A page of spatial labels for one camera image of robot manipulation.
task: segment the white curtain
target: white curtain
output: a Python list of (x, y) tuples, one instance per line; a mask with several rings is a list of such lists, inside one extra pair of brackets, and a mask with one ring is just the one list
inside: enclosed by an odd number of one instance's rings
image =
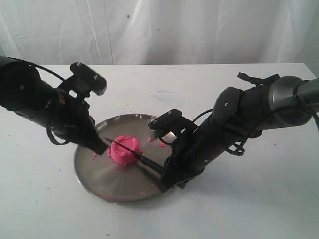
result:
[(0, 0), (0, 54), (38, 64), (305, 62), (319, 0)]

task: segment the pink play dough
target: pink play dough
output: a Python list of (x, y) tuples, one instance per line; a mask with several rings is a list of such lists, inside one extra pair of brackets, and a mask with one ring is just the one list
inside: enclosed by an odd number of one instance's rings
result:
[[(120, 136), (117, 137), (114, 141), (122, 144), (123, 146), (129, 148), (130, 150), (138, 154), (143, 153), (140, 150), (140, 145), (136, 138), (132, 138), (129, 136)], [(114, 142), (111, 144), (110, 150), (108, 151), (108, 156), (111, 157), (114, 160), (114, 162), (123, 165), (128, 165), (129, 163), (132, 163), (137, 160), (131, 152), (127, 151), (126, 149), (117, 145)]]

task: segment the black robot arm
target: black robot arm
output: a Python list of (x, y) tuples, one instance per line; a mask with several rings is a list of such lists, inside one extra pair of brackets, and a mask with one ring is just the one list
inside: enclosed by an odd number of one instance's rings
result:
[(247, 139), (259, 137), (263, 130), (301, 126), (311, 117), (319, 127), (319, 79), (303, 81), (279, 75), (259, 79), (243, 73), (238, 77), (256, 86), (244, 91), (227, 88), (214, 108), (205, 112), (212, 113), (200, 126), (179, 110), (171, 110), (149, 124), (152, 138), (162, 140), (169, 132), (176, 135), (158, 183), (163, 192), (175, 185), (184, 188), (225, 151), (243, 155)]
[[(41, 79), (36, 67), (63, 82), (57, 88), (51, 87)], [(84, 99), (90, 97), (91, 91), (103, 94), (106, 80), (80, 62), (73, 63), (71, 71), (73, 75), (65, 80), (44, 67), (0, 56), (0, 106), (45, 127), (56, 145), (73, 142), (103, 154), (107, 145), (99, 138)], [(53, 133), (65, 142), (59, 143)]]

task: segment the white table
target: white table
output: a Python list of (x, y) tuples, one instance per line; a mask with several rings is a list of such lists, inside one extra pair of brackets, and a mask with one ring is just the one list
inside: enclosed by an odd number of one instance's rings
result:
[[(64, 77), (69, 66), (49, 66)], [(92, 95), (96, 122), (177, 108), (194, 118), (228, 86), (275, 73), (313, 79), (304, 64), (92, 66), (108, 81)], [(52, 86), (58, 79), (41, 72)], [(0, 109), (1, 239), (319, 238), (319, 139), (311, 120), (265, 131), (242, 157), (224, 153), (184, 190), (147, 203), (102, 202), (77, 182), (76, 146), (54, 146), (44, 128)]]

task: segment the stainless steel plate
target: stainless steel plate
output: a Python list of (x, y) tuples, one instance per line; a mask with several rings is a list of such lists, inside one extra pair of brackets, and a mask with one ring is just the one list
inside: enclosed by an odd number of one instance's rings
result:
[[(120, 115), (99, 123), (96, 128), (103, 139), (115, 139), (118, 136), (137, 138), (143, 155), (164, 165), (171, 154), (171, 147), (162, 148), (159, 139), (148, 142), (150, 131), (147, 124), (155, 118), (146, 114)], [(174, 138), (171, 133), (165, 140), (172, 142)], [(76, 176), (90, 194), (118, 204), (140, 203), (162, 194), (156, 187), (156, 182), (160, 179), (157, 173), (140, 162), (127, 166), (117, 164), (107, 156), (107, 151), (95, 159), (92, 159), (93, 151), (87, 148), (78, 146), (75, 151)]]

